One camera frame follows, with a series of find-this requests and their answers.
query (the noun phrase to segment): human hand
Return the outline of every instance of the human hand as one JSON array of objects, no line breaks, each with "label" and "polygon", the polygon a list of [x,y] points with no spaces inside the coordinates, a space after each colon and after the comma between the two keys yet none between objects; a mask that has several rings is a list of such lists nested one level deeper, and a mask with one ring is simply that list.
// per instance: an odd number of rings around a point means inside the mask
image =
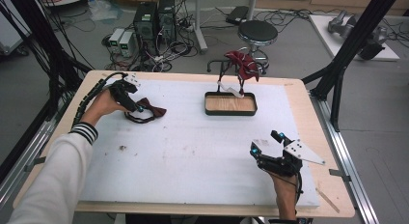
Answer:
[{"label": "human hand", "polygon": [[297,178],[282,177],[268,172],[273,179],[274,189],[277,193],[277,206],[279,207],[280,219],[296,220],[295,204],[297,191]]},{"label": "human hand", "polygon": [[95,126],[102,116],[111,114],[116,110],[129,112],[126,110],[126,108],[119,105],[114,98],[112,98],[109,90],[103,90],[95,97],[91,106],[82,116],[81,122]]}]

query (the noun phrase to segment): wooden table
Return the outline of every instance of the wooden table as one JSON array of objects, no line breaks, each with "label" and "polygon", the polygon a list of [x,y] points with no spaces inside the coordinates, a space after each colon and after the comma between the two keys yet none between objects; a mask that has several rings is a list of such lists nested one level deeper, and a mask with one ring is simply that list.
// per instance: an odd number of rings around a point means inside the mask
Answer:
[{"label": "wooden table", "polygon": [[[52,143],[59,135],[69,132],[73,117],[81,99],[94,87],[96,82],[112,73],[111,71],[94,70],[87,74],[84,82],[73,98],[68,110],[48,143]],[[166,81],[189,81],[189,82],[216,82],[216,75],[202,74],[178,74],[178,73],[153,73],[137,72],[140,79],[166,80]],[[236,83],[235,76],[224,76],[223,82]],[[308,217],[351,217],[354,215],[352,203],[344,182],[340,177],[329,174],[329,169],[338,170],[338,166],[332,156],[328,142],[324,136],[319,120],[314,112],[307,90],[299,79],[267,78],[263,77],[259,82],[255,80],[246,81],[246,84],[266,84],[284,86],[286,96],[297,126],[299,137],[313,151],[325,159],[324,166],[310,164],[316,193],[320,206],[313,209],[297,209],[299,216]],[[50,144],[44,148],[41,156],[46,156]],[[37,176],[42,165],[36,165],[30,173],[27,181],[22,186],[16,199],[16,206]],[[186,204],[147,204],[147,203],[125,203],[125,202],[79,202],[78,211],[98,212],[139,212],[139,213],[171,213],[171,214],[207,214],[207,215],[240,215],[240,216],[277,216],[278,209],[268,206],[229,206],[229,205],[186,205]]]}]

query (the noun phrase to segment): striped cuff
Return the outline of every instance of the striped cuff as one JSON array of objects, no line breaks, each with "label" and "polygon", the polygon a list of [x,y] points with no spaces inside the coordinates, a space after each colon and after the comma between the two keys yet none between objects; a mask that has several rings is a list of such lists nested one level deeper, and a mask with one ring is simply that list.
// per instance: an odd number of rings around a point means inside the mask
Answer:
[{"label": "striped cuff", "polygon": [[95,127],[85,122],[78,123],[69,133],[77,133],[82,135],[91,145],[98,137],[98,131],[96,131]]}]

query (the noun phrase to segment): shelf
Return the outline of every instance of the shelf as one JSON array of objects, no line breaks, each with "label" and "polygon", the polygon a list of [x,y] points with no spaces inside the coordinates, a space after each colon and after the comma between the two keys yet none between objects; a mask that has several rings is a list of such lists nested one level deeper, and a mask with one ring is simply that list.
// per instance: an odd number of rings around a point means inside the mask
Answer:
[{"label": "shelf", "polygon": [[61,6],[61,5],[67,5],[67,4],[72,4],[75,2],[78,2],[80,0],[61,0],[58,2],[52,3],[51,1],[43,0],[42,2],[46,7],[55,7],[55,6]]}]

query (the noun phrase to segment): white sleeve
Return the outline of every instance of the white sleeve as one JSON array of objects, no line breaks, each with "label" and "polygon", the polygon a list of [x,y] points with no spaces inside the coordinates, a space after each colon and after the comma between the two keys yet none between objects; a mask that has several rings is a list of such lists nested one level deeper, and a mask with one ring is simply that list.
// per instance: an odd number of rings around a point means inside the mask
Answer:
[{"label": "white sleeve", "polygon": [[71,223],[96,138],[96,130],[86,123],[57,138],[9,224]]}]

